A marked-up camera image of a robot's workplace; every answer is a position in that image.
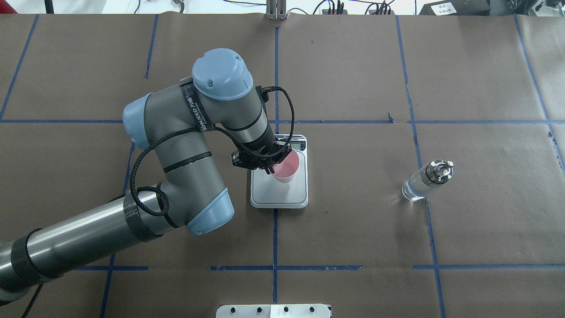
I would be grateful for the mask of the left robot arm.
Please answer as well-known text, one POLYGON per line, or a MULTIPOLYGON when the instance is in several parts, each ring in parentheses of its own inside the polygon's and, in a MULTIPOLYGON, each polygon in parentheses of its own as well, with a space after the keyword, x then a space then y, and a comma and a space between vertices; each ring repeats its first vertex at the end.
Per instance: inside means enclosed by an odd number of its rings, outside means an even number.
POLYGON ((2 246, 1 304, 178 227, 202 235, 229 222, 234 206, 204 135, 218 131, 232 140, 235 167, 274 173, 292 150, 268 122, 265 103, 274 91, 284 89, 255 85, 240 54, 217 48, 198 58, 187 78, 129 103, 124 128, 142 151, 127 191, 2 246))

